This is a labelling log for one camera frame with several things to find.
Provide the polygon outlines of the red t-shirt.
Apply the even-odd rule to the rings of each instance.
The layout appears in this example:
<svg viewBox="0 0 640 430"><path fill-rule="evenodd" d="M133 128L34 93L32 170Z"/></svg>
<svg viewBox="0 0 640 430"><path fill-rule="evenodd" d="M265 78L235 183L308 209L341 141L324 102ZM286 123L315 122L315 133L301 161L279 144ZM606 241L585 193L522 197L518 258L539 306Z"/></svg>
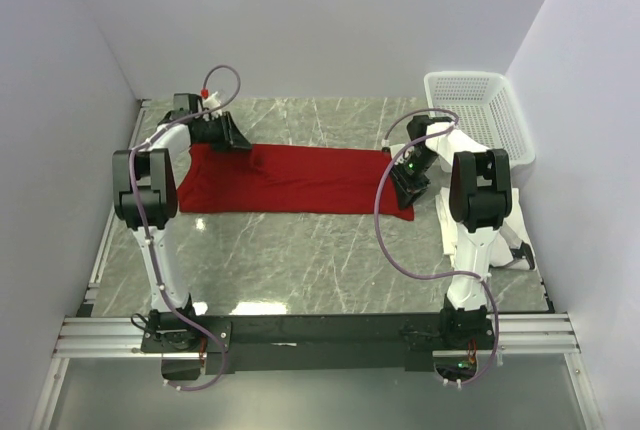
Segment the red t-shirt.
<svg viewBox="0 0 640 430"><path fill-rule="evenodd" d="M256 144L249 151L190 150L177 194L183 213L366 215L390 157L376 150Z"/></svg>

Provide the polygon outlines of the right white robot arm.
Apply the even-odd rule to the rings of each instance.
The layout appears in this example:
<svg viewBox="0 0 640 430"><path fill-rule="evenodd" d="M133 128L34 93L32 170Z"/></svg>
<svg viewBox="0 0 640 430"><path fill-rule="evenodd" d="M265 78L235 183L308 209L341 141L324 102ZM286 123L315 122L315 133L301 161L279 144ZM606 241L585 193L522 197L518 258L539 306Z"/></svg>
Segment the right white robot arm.
<svg viewBox="0 0 640 430"><path fill-rule="evenodd" d="M439 337L460 349L488 329L487 297L491 253L512 210L509 157L503 149L489 149L456 128L451 111L442 116L416 114L407 133L417 142L397 151L390 175L398 207L414 204L427 190L427 170L436 160L451 169L448 208L457 228L453 269L441 311Z"/></svg>

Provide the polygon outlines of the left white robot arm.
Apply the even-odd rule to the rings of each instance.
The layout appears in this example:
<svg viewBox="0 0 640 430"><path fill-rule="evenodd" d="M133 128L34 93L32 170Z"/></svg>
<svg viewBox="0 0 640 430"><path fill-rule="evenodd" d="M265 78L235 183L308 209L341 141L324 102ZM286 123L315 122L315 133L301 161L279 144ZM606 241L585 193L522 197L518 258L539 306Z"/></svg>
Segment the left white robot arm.
<svg viewBox="0 0 640 430"><path fill-rule="evenodd" d="M169 111L141 143L112 156L113 205L141 250L151 293L151 309L177 317L165 327L164 339L176 351L193 349L200 328L192 298L179 269L171 221L178 213L178 186L173 160L197 144L218 152L246 152L252 144L229 111L230 100L202 91L174 96Z"/></svg>

